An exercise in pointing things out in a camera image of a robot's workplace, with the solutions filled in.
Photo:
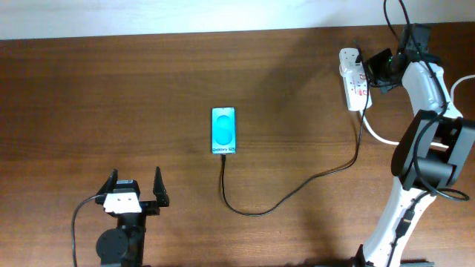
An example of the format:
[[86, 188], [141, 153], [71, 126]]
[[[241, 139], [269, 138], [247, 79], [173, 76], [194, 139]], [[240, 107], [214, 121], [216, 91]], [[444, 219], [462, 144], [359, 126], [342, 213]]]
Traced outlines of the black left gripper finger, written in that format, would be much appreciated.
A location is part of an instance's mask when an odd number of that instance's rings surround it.
[[163, 178], [162, 178], [162, 174], [161, 174], [161, 170], [159, 166], [157, 166], [155, 170], [153, 194], [156, 197], [156, 201], [159, 207], [170, 206], [170, 199], [166, 191], [166, 187], [164, 186]]
[[103, 186], [97, 191], [95, 203], [104, 203], [107, 194], [111, 194], [116, 187], [118, 170], [113, 169]]

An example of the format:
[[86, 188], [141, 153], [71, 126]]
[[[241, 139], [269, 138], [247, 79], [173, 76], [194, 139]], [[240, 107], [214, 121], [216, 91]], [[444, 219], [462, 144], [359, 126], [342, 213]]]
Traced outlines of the white power strip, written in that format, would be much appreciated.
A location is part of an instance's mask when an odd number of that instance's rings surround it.
[[[343, 58], [355, 59], [359, 56], [356, 48], [343, 48], [339, 52], [339, 60]], [[344, 92], [347, 100], [349, 111], [363, 111], [372, 105], [371, 96], [368, 96], [369, 90], [365, 74], [359, 76], [342, 77], [344, 83]]]

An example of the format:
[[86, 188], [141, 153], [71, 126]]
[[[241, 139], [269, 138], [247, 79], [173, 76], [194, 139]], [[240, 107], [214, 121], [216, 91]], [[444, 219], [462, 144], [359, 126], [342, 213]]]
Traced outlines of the blue Galaxy S25 smartphone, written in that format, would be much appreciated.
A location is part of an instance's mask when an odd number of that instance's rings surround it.
[[237, 150], [235, 108], [212, 108], [213, 154], [235, 154]]

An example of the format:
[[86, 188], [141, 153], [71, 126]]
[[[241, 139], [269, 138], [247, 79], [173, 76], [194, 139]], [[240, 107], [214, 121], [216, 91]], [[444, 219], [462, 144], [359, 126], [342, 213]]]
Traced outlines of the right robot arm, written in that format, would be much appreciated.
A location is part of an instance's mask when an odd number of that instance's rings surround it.
[[393, 153], [390, 198], [376, 230], [351, 259], [352, 266], [401, 266], [410, 235], [438, 196], [470, 199], [452, 186], [474, 144], [474, 121], [465, 119], [453, 104], [440, 60], [428, 53], [429, 36], [428, 26], [408, 24], [396, 54], [384, 50], [363, 60], [359, 48], [340, 52], [348, 97], [364, 87], [388, 91], [401, 85], [414, 113]]

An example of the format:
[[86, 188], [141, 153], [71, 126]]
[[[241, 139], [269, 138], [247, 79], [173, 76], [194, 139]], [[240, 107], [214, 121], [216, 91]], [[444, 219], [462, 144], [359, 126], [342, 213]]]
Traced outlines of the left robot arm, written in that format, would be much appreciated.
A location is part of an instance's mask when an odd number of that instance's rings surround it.
[[114, 169], [99, 189], [96, 204], [117, 219], [117, 226], [103, 232], [96, 242], [101, 266], [142, 266], [146, 219], [158, 216], [170, 205], [160, 168], [156, 168], [152, 189], [155, 200], [140, 199], [140, 187], [134, 179], [119, 179]]

